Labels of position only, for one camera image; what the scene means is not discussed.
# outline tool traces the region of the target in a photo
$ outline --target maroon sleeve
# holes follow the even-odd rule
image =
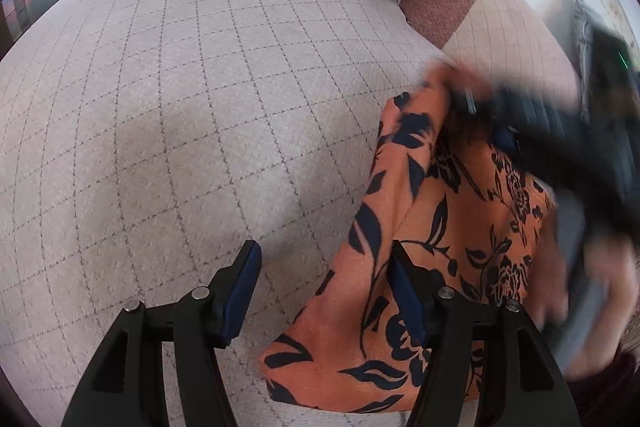
[[[640,373],[635,373],[633,354],[618,351],[597,375],[567,382],[582,427],[637,425],[633,418],[637,419],[640,411]]]

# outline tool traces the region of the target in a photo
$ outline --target orange floral garment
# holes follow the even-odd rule
[[[522,300],[543,218],[534,179],[484,140],[449,137],[446,88],[383,109],[369,188],[315,295],[260,356],[271,398],[339,412],[408,410],[429,351],[407,333],[386,279],[391,243],[473,301]],[[482,344],[467,399],[478,397]]]

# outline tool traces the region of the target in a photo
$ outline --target orange cloth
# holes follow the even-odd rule
[[[442,130],[447,90],[430,82],[382,112],[370,185],[324,282],[260,356],[277,401],[339,412],[407,410],[429,352],[409,337],[386,279],[391,243],[468,299],[522,300],[551,201],[484,140]],[[478,396],[474,346],[467,398]]]

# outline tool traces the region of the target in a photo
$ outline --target gray handle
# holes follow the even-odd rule
[[[564,371],[584,346],[606,302],[604,286],[584,272],[582,251],[588,233],[606,233],[606,229],[598,223],[597,230],[595,224],[588,230],[584,206],[572,192],[557,192],[556,201],[556,243],[567,261],[569,312],[564,323],[545,325],[542,336]]]

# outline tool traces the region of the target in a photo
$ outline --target reddish-brown blanket edge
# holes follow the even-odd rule
[[[476,0],[401,0],[407,23],[442,49]]]

